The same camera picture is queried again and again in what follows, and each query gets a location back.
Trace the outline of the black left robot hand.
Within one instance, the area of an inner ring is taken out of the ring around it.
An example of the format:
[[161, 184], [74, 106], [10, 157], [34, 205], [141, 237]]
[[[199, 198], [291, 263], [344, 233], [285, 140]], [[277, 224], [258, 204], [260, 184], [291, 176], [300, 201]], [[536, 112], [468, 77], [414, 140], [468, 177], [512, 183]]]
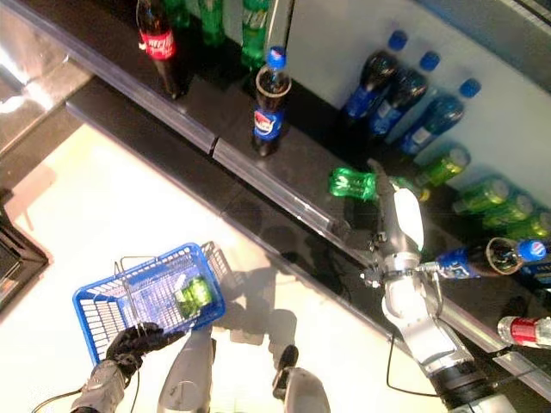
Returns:
[[131, 379], [142, 366], [142, 357], [158, 351], [184, 337], [184, 331], [168, 332], [155, 323], [146, 322], [120, 332], [106, 352], [126, 379]]

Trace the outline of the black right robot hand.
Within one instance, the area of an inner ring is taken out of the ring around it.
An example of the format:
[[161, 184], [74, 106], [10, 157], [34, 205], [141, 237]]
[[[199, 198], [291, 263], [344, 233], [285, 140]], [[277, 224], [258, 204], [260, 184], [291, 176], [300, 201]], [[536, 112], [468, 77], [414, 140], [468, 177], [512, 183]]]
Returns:
[[417, 196], [409, 189], [396, 187], [382, 165], [367, 161], [375, 173], [375, 191], [379, 206], [379, 229], [384, 234], [384, 256], [410, 253], [420, 256], [424, 247], [424, 227]]

